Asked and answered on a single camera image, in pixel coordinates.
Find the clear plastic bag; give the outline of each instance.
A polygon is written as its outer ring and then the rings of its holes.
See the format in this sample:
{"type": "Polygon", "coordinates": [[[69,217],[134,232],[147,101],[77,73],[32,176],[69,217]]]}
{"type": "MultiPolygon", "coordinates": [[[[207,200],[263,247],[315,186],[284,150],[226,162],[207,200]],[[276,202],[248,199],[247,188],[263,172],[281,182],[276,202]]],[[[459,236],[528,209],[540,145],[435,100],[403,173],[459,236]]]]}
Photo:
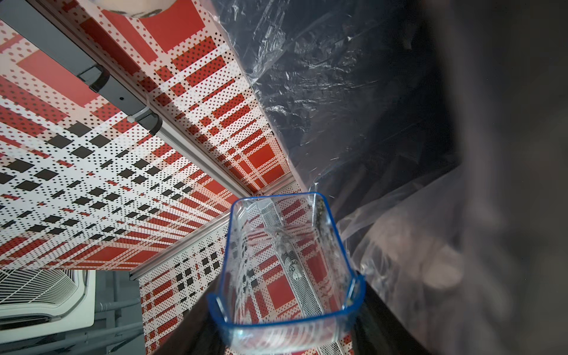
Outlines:
{"type": "Polygon", "coordinates": [[[418,181],[358,208],[338,225],[345,242],[371,225],[351,245],[352,263],[419,341],[440,349],[438,327],[447,321],[463,279],[462,169],[423,188],[418,181]]]}

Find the dotted pattern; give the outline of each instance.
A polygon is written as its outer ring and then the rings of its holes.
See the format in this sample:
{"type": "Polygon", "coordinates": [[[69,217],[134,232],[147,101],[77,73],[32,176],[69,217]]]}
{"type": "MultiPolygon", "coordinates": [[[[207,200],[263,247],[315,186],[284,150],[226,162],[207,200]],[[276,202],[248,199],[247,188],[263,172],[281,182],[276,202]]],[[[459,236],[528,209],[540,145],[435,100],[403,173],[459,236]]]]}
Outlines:
{"type": "Polygon", "coordinates": [[[230,191],[50,60],[0,22],[0,267],[131,270],[230,208],[230,191]]]}
{"type": "MultiPolygon", "coordinates": [[[[297,183],[294,183],[279,194],[293,194],[300,192],[297,183]]],[[[293,203],[283,201],[280,207],[289,208],[293,203]]],[[[289,209],[287,214],[294,215],[300,208],[289,209]]],[[[146,353],[149,354],[164,343],[168,335],[183,320],[183,315],[191,309],[202,295],[207,285],[220,273],[223,266],[225,246],[227,243],[227,228],[224,225],[216,231],[206,235],[199,242],[187,247],[181,254],[169,259],[159,268],[142,276],[140,282],[140,296],[143,305],[143,321],[146,353]]],[[[304,244],[298,248],[309,248],[304,244]]],[[[274,253],[265,250],[260,254],[261,262],[270,262],[274,253]]],[[[251,298],[249,310],[253,312],[249,316],[257,319],[274,316],[275,309],[271,302],[268,288],[266,287],[279,277],[283,276],[280,265],[270,263],[264,271],[254,268],[250,273],[248,282],[260,292],[251,298]]],[[[295,301],[281,307],[277,318],[289,319],[299,311],[295,301]]],[[[352,343],[347,335],[340,341],[345,354],[352,354],[352,343]]],[[[303,352],[303,355],[316,354],[315,349],[303,352]]],[[[238,355],[227,349],[225,355],[238,355]]]]}
{"type": "Polygon", "coordinates": [[[142,20],[88,0],[50,5],[251,192],[290,171],[233,53],[198,1],[178,1],[142,20]]]}

